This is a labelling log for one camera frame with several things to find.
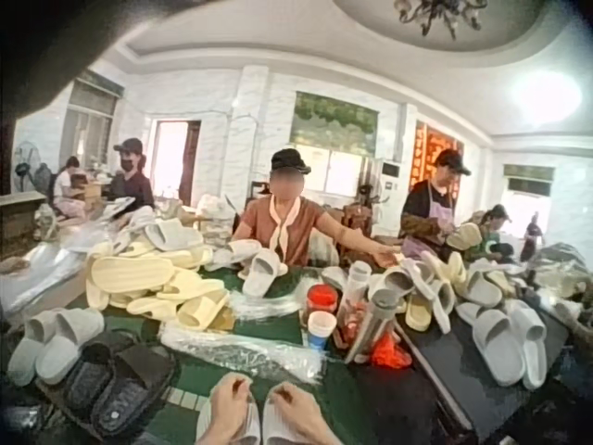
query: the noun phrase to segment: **person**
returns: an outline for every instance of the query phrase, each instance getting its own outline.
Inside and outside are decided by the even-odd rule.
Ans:
[[[84,195],[81,188],[72,188],[71,175],[79,171],[81,163],[75,156],[70,156],[54,183],[54,206],[69,218],[86,217],[83,200],[74,199]]]
[[[472,173],[463,165],[461,154],[453,149],[441,151],[435,166],[433,178],[417,183],[404,204],[400,225],[405,236],[401,253],[405,257],[419,259],[425,250],[442,257],[445,238],[455,231],[449,188],[460,175]]]
[[[531,260],[536,253],[536,246],[537,246],[537,238],[541,236],[542,244],[546,244],[546,240],[544,239],[544,234],[537,225],[537,212],[534,216],[531,217],[531,222],[527,225],[527,230],[525,230],[525,244],[523,246],[523,250],[521,250],[521,262],[526,262]]]
[[[502,261],[502,253],[491,251],[490,248],[492,245],[500,244],[500,233],[498,231],[508,219],[509,214],[501,204],[497,204],[487,211],[479,223],[482,242],[465,252],[465,260],[474,262],[486,258],[489,261]]]
[[[225,375],[210,394],[212,416],[210,425],[196,445],[222,445],[231,443],[234,435],[244,424],[251,393],[251,380],[236,373]],[[292,383],[283,382],[274,387],[269,397],[279,415],[307,443],[339,445],[323,420],[322,411],[315,398]]]
[[[143,174],[146,157],[142,154],[140,139],[135,137],[126,139],[113,148],[120,152],[120,166],[123,173],[116,174],[111,181],[110,199],[134,197],[135,201],[128,206],[125,213],[138,210],[143,206],[154,208],[155,198],[152,194],[152,186],[150,180]]]
[[[306,166],[294,148],[284,148],[271,157],[271,194],[251,201],[233,235],[233,240],[255,238],[274,250],[288,266],[306,266],[309,236],[316,228],[346,248],[367,253],[381,267],[396,263],[395,248],[372,241],[345,227],[313,201],[301,196]]]

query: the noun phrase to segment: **ceiling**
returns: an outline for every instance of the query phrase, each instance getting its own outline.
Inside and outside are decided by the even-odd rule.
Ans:
[[[220,0],[146,26],[105,57],[133,73],[267,63],[415,103],[436,119],[460,122],[482,142],[510,134],[593,135],[587,28],[556,2],[490,4],[480,16],[483,30],[460,23],[454,43],[436,26],[424,41],[416,23],[398,22],[391,0]],[[514,103],[514,85],[538,70],[579,84],[582,104],[565,121],[534,127]]]

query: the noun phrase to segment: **black slipper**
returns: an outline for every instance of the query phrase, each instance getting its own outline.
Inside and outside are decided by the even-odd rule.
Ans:
[[[126,431],[169,385],[177,362],[162,346],[134,345],[114,361],[114,377],[96,402],[91,423],[103,438]]]
[[[86,417],[113,377],[112,363],[116,354],[137,342],[134,333],[121,330],[102,332],[88,342],[66,382],[66,405],[73,412]]]

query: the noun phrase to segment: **black table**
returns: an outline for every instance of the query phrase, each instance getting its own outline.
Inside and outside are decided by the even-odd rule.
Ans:
[[[546,355],[548,368],[561,353],[568,337],[566,327],[556,319],[536,308],[548,329]],[[435,324],[427,332],[419,333],[408,328],[401,315],[398,319],[404,340],[410,342],[412,351],[419,353],[415,361],[437,387],[445,390],[440,396],[445,404],[461,408],[461,429],[467,421],[479,442],[484,442],[499,431],[511,417],[531,399],[531,392],[521,382],[511,387],[500,387],[486,367],[484,359],[473,343],[472,328],[453,312],[450,315],[451,332],[442,335]]]

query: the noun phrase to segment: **white neck scarf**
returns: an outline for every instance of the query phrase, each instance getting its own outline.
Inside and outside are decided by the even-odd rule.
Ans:
[[[278,212],[276,211],[276,206],[274,204],[274,197],[270,199],[270,216],[276,223],[276,228],[274,232],[271,234],[270,238],[270,250],[275,251],[278,245],[280,244],[280,250],[283,253],[283,261],[286,260],[286,252],[288,251],[288,230],[287,228],[295,222],[295,219],[298,216],[300,211],[300,197],[295,200],[295,204],[293,204],[293,208],[290,209],[288,214],[286,215],[286,219],[284,220],[284,224],[282,224],[282,220],[278,216]]]

